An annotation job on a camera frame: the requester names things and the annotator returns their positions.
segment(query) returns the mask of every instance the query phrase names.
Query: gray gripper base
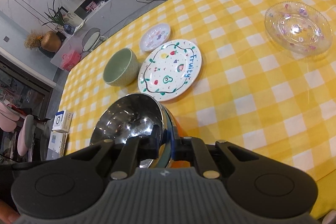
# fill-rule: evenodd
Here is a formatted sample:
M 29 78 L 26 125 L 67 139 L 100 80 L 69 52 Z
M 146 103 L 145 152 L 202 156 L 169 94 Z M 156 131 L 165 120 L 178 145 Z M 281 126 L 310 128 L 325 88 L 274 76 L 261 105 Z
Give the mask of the gray gripper base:
M 317 224 L 308 213 L 267 219 L 239 207 L 219 180 L 195 169 L 140 169 L 130 178 L 111 181 L 95 205 L 64 219 L 22 216 L 16 224 Z

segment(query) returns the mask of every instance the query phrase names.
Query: tablecloth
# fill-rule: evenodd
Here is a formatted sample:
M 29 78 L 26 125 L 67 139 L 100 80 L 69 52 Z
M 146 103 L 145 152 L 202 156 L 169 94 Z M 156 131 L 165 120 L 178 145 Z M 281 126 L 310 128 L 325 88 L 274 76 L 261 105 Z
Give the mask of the tablecloth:
M 69 74 L 59 109 L 74 112 L 67 153 L 89 145 L 101 114 L 137 82 L 111 87 L 102 73 L 118 50 L 139 49 L 145 31 L 160 22 L 170 39 L 199 47 L 203 65 L 195 83 L 163 104 L 187 135 L 206 143 L 226 139 L 319 180 L 336 169 L 336 51 L 306 60 L 275 46 L 264 14 L 286 0 L 168 0 L 134 20 Z M 336 0 L 296 0 L 313 6 L 336 30 Z

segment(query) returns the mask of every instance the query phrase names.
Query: brown vase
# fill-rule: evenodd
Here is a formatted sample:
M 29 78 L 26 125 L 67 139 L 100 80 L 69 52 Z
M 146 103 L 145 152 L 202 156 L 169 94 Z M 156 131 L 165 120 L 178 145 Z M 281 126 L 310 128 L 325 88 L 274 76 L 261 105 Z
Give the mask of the brown vase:
M 41 48 L 49 52 L 57 52 L 62 42 L 54 31 L 47 32 L 41 40 Z

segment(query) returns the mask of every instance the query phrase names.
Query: potted plant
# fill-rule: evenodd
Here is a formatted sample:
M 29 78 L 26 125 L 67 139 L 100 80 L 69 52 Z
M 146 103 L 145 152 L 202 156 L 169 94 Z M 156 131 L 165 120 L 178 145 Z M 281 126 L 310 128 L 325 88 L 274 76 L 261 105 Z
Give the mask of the potted plant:
M 52 3 L 52 9 L 49 8 L 48 3 L 47 3 L 49 14 L 47 14 L 46 12 L 44 12 L 44 13 L 47 15 L 47 17 L 50 19 L 50 21 L 44 23 L 43 25 L 48 24 L 48 23 L 55 23 L 55 24 L 63 26 L 63 29 L 65 30 L 66 33 L 73 34 L 74 31 L 75 31 L 75 28 L 72 25 L 70 25 L 69 23 L 64 22 L 63 15 L 60 11 L 60 8 L 58 8 L 57 12 L 56 12 L 54 5 L 55 5 L 55 0 Z
M 61 39 L 59 39 L 54 31 L 46 32 L 45 35 L 32 31 L 25 40 L 26 48 L 42 48 L 48 52 L 57 52 L 61 45 Z

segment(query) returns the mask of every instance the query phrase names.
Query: human hand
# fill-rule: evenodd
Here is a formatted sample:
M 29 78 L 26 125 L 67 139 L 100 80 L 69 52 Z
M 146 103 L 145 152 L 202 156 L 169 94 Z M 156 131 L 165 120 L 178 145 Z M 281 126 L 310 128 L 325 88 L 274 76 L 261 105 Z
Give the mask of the human hand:
M 19 217 L 20 215 L 16 211 L 14 211 L 13 208 L 7 205 L 7 203 L 0 200 L 0 219 L 5 224 L 11 224 Z

